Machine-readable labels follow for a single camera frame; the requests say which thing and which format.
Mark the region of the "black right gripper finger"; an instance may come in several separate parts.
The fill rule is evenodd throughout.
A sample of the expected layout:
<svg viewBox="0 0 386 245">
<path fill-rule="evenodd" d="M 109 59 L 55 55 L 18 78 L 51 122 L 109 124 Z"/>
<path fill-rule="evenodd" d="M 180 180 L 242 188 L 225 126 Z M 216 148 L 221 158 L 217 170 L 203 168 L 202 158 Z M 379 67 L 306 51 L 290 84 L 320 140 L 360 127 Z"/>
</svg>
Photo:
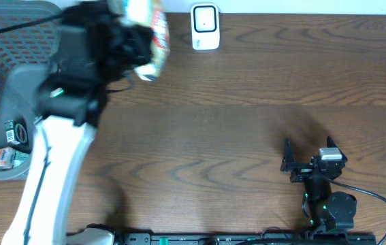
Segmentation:
<svg viewBox="0 0 386 245">
<path fill-rule="evenodd" d="M 327 136 L 327 147 L 338 148 L 331 136 Z"/>
<path fill-rule="evenodd" d="M 283 159 L 280 165 L 281 172 L 291 172 L 296 166 L 295 157 L 289 140 L 285 140 Z"/>
</svg>

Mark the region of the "cream blue snack bag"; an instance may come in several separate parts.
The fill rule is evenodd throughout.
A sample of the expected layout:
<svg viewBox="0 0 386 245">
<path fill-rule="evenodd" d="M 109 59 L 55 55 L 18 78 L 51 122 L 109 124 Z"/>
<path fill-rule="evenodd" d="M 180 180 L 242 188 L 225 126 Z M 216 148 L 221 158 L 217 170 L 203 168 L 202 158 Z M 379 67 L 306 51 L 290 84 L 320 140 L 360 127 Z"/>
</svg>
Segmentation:
<svg viewBox="0 0 386 245">
<path fill-rule="evenodd" d="M 138 25 L 153 31 L 150 43 L 150 63 L 138 66 L 134 72 L 141 80 L 153 82 L 161 74 L 170 54 L 170 34 L 160 0 L 108 0 L 108 6 L 118 21 L 126 26 Z"/>
</svg>

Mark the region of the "teal green wipes pack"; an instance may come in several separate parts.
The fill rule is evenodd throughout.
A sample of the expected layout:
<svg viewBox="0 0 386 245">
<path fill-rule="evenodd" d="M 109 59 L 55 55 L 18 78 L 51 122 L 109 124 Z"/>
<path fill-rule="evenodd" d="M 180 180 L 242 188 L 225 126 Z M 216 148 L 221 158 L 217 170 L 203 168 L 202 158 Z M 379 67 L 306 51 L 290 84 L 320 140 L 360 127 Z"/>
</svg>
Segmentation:
<svg viewBox="0 0 386 245">
<path fill-rule="evenodd" d="M 13 168 L 19 167 L 21 164 L 23 164 L 29 158 L 29 156 L 30 156 L 30 154 L 16 151 L 14 161 L 13 161 Z"/>
</svg>

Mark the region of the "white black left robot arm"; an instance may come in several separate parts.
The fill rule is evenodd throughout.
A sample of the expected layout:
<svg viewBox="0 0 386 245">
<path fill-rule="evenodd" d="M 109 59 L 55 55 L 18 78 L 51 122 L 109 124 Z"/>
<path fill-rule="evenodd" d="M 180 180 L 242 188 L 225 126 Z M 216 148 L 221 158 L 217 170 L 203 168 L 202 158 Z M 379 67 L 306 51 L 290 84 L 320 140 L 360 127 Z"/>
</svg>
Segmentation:
<svg viewBox="0 0 386 245">
<path fill-rule="evenodd" d="M 84 1 L 63 10 L 59 45 L 36 90 L 31 166 L 3 244 L 65 244 L 82 162 L 108 100 L 108 85 L 155 78 L 151 1 Z"/>
</svg>

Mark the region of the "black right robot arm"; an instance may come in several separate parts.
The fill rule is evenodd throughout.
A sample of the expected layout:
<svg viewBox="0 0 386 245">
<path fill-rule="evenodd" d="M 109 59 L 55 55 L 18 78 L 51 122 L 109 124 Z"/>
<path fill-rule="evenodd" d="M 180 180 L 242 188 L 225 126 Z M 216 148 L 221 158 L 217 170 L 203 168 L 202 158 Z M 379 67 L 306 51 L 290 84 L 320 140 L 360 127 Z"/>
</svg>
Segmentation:
<svg viewBox="0 0 386 245">
<path fill-rule="evenodd" d="M 320 148 L 318 155 L 313 156 L 309 163 L 297 163 L 289 140 L 285 141 L 280 171 L 289 172 L 292 183 L 304 184 L 302 209 L 312 225 L 304 232 L 306 239 L 333 234 L 345 236 L 348 230 L 354 228 L 356 198 L 331 189 L 331 181 L 342 174 L 347 161 L 331 137 L 327 137 L 327 146 Z"/>
</svg>

